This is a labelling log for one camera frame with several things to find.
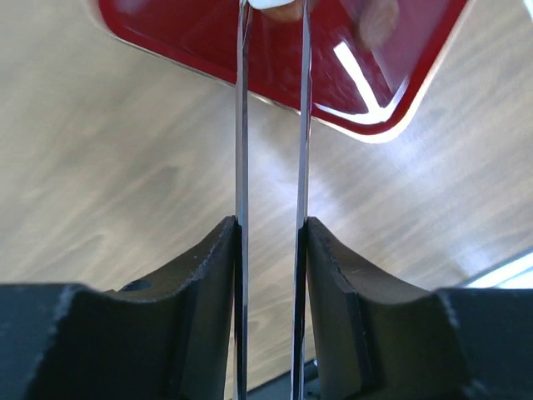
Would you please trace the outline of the metal tongs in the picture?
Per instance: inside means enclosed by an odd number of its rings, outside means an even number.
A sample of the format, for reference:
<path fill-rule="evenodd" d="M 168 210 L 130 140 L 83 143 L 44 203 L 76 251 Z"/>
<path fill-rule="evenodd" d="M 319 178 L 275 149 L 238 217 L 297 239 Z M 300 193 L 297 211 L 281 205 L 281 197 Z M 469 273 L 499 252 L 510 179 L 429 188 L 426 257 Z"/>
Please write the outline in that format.
<path fill-rule="evenodd" d="M 240 1 L 237 24 L 236 89 L 236 217 L 237 258 L 234 282 L 234 383 L 233 397 L 247 398 L 249 304 L 249 135 L 248 43 L 252 10 Z M 296 245 L 293 291 L 291 399 L 304 398 L 306 310 L 306 221 L 309 193 L 309 144 L 311 136 L 311 4 L 303 1 L 301 29 L 301 91 L 299 163 L 296 198 Z"/>

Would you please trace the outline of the small white brown chocolate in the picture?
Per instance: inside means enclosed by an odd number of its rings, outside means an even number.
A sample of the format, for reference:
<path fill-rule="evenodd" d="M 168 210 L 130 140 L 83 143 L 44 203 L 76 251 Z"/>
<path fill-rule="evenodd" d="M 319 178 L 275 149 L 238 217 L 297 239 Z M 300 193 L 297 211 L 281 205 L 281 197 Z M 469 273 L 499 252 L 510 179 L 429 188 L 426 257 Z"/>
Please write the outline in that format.
<path fill-rule="evenodd" d="M 295 22 L 302 19 L 303 1 L 297 0 L 249 0 L 252 8 L 278 22 Z"/>

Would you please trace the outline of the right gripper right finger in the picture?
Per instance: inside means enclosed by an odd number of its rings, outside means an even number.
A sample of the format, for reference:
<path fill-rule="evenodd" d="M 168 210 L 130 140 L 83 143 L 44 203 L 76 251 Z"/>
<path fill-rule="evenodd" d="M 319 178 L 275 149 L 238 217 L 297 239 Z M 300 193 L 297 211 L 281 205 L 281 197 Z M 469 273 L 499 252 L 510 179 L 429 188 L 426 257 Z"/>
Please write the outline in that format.
<path fill-rule="evenodd" d="M 325 399 L 529 399 L 529 289 L 418 288 L 307 222 Z"/>

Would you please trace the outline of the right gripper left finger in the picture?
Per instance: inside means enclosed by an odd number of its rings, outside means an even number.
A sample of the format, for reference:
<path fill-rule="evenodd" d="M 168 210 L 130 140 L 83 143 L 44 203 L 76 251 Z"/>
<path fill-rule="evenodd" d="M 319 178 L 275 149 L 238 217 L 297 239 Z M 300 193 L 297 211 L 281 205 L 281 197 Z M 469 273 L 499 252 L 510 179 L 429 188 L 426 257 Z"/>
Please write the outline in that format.
<path fill-rule="evenodd" d="M 236 222 L 118 291 L 1 287 L 4 399 L 221 399 Z"/>

